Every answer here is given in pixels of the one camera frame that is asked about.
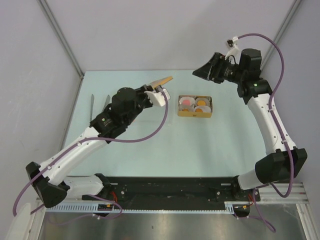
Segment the pink sandwich cookie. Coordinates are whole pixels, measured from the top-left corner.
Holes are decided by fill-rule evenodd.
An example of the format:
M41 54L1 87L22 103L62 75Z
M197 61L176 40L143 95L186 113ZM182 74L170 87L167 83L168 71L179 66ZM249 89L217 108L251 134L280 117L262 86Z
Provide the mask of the pink sandwich cookie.
M188 99L185 99L183 102L182 102L183 105L186 105L186 106L189 106L191 104L191 102L188 100Z

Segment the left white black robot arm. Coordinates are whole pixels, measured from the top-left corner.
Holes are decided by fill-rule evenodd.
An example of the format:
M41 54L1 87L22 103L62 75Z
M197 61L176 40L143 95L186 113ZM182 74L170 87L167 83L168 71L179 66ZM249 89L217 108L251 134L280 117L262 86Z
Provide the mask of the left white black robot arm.
M66 198L107 199L112 186L103 174L87 177L68 177L68 174L99 148L111 142L120 142L118 136L144 109L165 106L169 99L168 91L161 86L123 87L67 148L40 164L29 163L26 166L28 177L44 206L52 208Z

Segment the metal tongs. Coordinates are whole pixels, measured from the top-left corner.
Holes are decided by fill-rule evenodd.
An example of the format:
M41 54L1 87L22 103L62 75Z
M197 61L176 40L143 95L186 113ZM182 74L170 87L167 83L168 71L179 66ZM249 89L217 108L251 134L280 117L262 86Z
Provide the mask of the metal tongs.
M110 100L111 100L111 96L107 95L102 111L108 106L108 104L110 103ZM90 97L90 115L89 115L90 122L93 120L94 103L95 103L95 96L92 94Z

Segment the silver tin lid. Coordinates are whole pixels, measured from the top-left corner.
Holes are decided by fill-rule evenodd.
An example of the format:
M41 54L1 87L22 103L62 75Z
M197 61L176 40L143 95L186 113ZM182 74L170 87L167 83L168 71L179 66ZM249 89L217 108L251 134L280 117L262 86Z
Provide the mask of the silver tin lid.
M162 78L162 79L155 80L155 81L151 82L149 85L153 89L156 89L158 86L163 86L163 85L165 85L166 83L168 83L171 80L173 80L173 77L172 76L168 76L168 77L165 77L165 78Z

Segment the orange round waffle cookie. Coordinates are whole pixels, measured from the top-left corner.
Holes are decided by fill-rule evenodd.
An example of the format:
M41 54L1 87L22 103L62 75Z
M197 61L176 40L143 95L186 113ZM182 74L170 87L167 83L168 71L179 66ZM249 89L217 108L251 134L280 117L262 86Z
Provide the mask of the orange round waffle cookie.
M203 110L202 110L201 108L197 108L197 109L195 109L195 112L197 112L197 113L203 113Z

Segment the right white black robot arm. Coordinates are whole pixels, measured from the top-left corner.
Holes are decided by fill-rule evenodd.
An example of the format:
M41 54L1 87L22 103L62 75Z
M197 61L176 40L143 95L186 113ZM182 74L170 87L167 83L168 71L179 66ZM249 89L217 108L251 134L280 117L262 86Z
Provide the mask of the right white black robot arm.
M297 147L281 121L271 98L273 91L268 81L261 78L261 62L260 50L253 48L241 51L239 63L231 63L229 57L215 52L206 64L192 73L217 84L235 83L238 96L252 112L261 132L266 156L255 163L253 170L234 177L230 194L237 201L247 197L253 188L279 181L289 181L291 189L308 157L307 151Z

